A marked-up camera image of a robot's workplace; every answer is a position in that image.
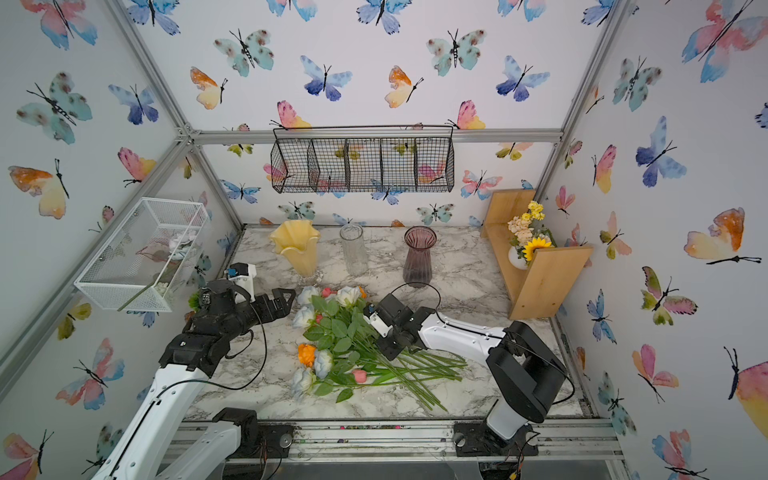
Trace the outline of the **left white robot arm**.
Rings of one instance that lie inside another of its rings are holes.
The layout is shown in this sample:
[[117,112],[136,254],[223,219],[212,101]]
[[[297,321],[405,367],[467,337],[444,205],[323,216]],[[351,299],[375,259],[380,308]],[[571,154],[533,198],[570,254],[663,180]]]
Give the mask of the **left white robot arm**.
[[227,407],[191,447],[162,464],[189,407],[204,387],[215,384],[220,362],[232,358],[232,341],[287,317],[296,296],[286,288],[254,295],[226,279],[202,288],[198,311],[166,346],[146,398],[95,478],[207,479],[232,455],[266,453],[257,413]]

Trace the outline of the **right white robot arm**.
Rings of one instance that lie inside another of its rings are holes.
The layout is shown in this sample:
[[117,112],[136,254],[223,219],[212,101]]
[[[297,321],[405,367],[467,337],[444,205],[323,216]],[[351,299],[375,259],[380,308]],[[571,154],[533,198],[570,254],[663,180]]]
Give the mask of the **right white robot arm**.
[[530,444],[554,405],[570,400],[558,395],[574,383],[567,367],[533,331],[514,321],[491,328],[443,317],[433,308],[414,311],[392,294],[363,309],[375,330],[379,351],[395,360],[412,350],[442,351],[485,366],[501,393],[481,422],[458,422],[453,441],[459,457],[538,454]]

